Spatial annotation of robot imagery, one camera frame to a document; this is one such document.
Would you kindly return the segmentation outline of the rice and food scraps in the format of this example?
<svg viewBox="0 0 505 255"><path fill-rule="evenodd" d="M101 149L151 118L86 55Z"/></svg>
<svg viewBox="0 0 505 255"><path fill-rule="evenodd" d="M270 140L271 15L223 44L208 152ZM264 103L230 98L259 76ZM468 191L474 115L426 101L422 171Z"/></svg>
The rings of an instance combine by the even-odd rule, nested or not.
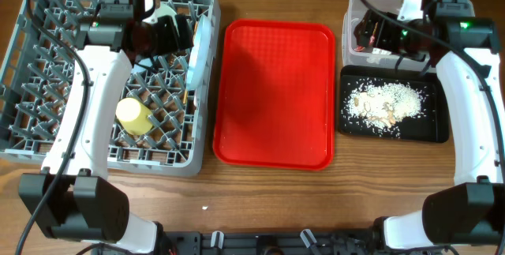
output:
<svg viewBox="0 0 505 255"><path fill-rule="evenodd" d="M410 84L359 81L343 99L343 129L348 133L399 138L401 125L425 116L424 101L424 93Z"/></svg>

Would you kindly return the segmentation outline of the light blue small bowl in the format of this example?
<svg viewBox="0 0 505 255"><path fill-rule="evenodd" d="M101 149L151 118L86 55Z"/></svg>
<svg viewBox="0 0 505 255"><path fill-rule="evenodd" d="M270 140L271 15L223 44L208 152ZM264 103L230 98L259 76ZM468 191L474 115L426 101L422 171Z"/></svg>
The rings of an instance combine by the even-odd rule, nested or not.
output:
<svg viewBox="0 0 505 255"><path fill-rule="evenodd" d="M159 72L159 68L155 63L155 59L153 56L141 59L133 63L132 73L144 73L144 72L153 74Z"/></svg>

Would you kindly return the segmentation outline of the green bowl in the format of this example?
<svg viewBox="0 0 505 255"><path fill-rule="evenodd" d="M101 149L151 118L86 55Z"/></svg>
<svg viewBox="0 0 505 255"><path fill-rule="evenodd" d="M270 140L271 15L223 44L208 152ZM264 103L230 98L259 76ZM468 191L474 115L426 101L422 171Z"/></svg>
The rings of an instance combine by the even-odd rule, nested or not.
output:
<svg viewBox="0 0 505 255"><path fill-rule="evenodd" d="M159 18L163 17L171 17L173 21L175 21L176 15L177 12L172 7L166 4L161 4L159 8L155 9L150 17L143 19L143 22L147 24L156 24L159 21Z"/></svg>

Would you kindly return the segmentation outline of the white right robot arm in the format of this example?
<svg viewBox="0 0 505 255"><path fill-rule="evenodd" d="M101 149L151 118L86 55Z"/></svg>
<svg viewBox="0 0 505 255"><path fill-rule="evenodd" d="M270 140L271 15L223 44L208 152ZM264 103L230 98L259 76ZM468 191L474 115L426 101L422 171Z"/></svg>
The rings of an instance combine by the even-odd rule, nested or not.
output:
<svg viewBox="0 0 505 255"><path fill-rule="evenodd" d="M375 246L421 251L454 245L504 251L504 108L496 23L468 0L402 0L396 15L364 5L374 18L358 29L361 46L386 42L401 57L428 54L440 82L455 148L454 185L417 212L376 220Z"/></svg>

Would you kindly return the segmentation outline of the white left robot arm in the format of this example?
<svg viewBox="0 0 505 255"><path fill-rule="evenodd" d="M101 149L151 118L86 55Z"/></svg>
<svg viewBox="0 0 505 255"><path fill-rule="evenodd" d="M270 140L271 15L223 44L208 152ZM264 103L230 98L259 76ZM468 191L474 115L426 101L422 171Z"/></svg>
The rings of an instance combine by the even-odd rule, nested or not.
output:
<svg viewBox="0 0 505 255"><path fill-rule="evenodd" d="M87 242L133 254L176 254L160 223L131 213L128 197L108 182L107 151L117 114L138 113L154 122L142 104L121 101L137 58L160 63L188 51L182 87L200 86L211 41L207 18L190 24L157 2L103 0L92 17L80 20L68 46L75 60L70 94L54 144L41 170L23 174L19 194L30 211L29 226L53 239Z"/></svg>

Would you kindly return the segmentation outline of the red snack wrapper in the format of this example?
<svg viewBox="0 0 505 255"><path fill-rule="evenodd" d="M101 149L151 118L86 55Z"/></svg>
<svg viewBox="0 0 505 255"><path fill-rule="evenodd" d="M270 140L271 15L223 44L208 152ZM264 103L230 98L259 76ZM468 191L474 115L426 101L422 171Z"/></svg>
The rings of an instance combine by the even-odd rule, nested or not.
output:
<svg viewBox="0 0 505 255"><path fill-rule="evenodd" d="M354 50L355 50L356 52L362 52L362 51L365 51L366 49L367 49L367 47L363 47L363 46L356 46L356 47L354 48Z"/></svg>

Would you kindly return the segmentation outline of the yellow plastic cup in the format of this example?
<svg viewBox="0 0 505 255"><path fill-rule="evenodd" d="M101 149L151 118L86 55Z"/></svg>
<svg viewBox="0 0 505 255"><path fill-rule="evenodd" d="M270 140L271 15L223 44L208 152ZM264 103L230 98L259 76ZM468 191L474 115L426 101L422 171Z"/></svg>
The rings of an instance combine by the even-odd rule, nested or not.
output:
<svg viewBox="0 0 505 255"><path fill-rule="evenodd" d="M153 127L149 120L149 116L152 115L151 110L137 99L121 99L115 114L123 129L131 135L146 134Z"/></svg>

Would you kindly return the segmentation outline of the wooden chopstick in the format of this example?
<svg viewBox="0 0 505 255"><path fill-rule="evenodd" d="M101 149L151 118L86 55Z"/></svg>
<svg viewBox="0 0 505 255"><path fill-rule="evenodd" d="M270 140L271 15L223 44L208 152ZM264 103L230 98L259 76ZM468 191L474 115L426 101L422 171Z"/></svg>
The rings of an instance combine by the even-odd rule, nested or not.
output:
<svg viewBox="0 0 505 255"><path fill-rule="evenodd" d="M196 32L197 32L197 29L198 29L198 22L196 22L196 23L194 24L194 27L193 27L193 39L192 39L193 44L194 44L194 41L195 41L195 38L196 38ZM185 93L184 93L184 96L183 96L183 104L185 104L185 105L187 104L188 94L189 94L189 92L188 92L188 90L186 89L186 90L185 90Z"/></svg>

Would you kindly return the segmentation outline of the large light blue plate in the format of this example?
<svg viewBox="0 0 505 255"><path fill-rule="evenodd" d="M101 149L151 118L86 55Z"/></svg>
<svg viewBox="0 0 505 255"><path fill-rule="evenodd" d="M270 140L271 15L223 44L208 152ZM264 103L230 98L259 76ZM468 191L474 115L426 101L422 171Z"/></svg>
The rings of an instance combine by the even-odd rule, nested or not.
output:
<svg viewBox="0 0 505 255"><path fill-rule="evenodd" d="M201 16L193 40L188 70L186 73L186 89L194 91L203 84L204 69L211 44L211 20Z"/></svg>

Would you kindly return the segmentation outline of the white napkin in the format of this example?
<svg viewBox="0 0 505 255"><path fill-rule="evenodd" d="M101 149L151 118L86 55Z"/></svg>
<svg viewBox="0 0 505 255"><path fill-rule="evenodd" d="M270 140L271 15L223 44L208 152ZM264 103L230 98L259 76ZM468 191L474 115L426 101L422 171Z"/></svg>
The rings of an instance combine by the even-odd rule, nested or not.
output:
<svg viewBox="0 0 505 255"><path fill-rule="evenodd" d="M367 58L367 61L372 64L379 65L383 60L389 60L391 58L391 52L387 50L382 50L374 47L372 49L371 56Z"/></svg>

